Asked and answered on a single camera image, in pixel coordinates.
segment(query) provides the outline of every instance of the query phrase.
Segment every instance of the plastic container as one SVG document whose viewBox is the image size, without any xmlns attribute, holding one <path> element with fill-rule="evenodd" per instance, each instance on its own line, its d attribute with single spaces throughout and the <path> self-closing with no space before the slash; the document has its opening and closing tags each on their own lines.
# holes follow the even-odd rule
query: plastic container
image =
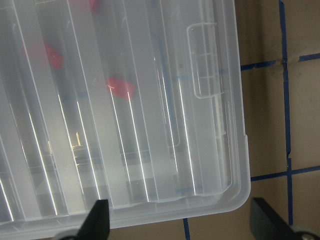
<svg viewBox="0 0 320 240">
<path fill-rule="evenodd" d="M 0 3 L 0 239 L 232 211 L 250 192 L 233 0 Z"/>
</svg>

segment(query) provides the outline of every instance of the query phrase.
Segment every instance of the clear plastic storage box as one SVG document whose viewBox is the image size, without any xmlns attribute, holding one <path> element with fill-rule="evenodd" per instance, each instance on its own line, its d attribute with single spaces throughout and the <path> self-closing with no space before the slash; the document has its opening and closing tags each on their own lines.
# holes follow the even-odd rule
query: clear plastic storage box
<svg viewBox="0 0 320 240">
<path fill-rule="evenodd" d="M 250 192 L 233 0 L 0 1 L 0 239 L 232 211 Z"/>
</svg>

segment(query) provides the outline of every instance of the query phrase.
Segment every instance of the black object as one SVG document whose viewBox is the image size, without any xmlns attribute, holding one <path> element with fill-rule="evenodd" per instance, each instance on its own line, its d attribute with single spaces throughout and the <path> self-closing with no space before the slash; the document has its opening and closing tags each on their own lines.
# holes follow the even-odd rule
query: black object
<svg viewBox="0 0 320 240">
<path fill-rule="evenodd" d="M 320 240 L 310 232 L 294 232 L 263 198 L 253 198 L 250 230 L 256 240 Z"/>
<path fill-rule="evenodd" d="M 108 200 L 97 200 L 75 236 L 60 240 L 107 240 L 110 232 Z"/>
</svg>

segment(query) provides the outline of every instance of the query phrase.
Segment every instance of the red piece inside container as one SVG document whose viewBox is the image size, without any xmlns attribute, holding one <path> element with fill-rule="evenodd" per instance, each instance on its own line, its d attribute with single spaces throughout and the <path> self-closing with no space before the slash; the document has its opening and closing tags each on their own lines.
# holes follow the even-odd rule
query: red piece inside container
<svg viewBox="0 0 320 240">
<path fill-rule="evenodd" d="M 136 86 L 131 82 L 110 77 L 106 85 L 111 93 L 119 98 L 131 100 L 134 97 Z"/>
<path fill-rule="evenodd" d="M 54 69 L 61 69 L 64 61 L 63 57 L 48 43 L 45 42 L 44 46 L 51 67 L 53 67 Z"/>
<path fill-rule="evenodd" d="M 91 10 L 97 14 L 101 6 L 101 0 L 89 0 Z"/>
</svg>

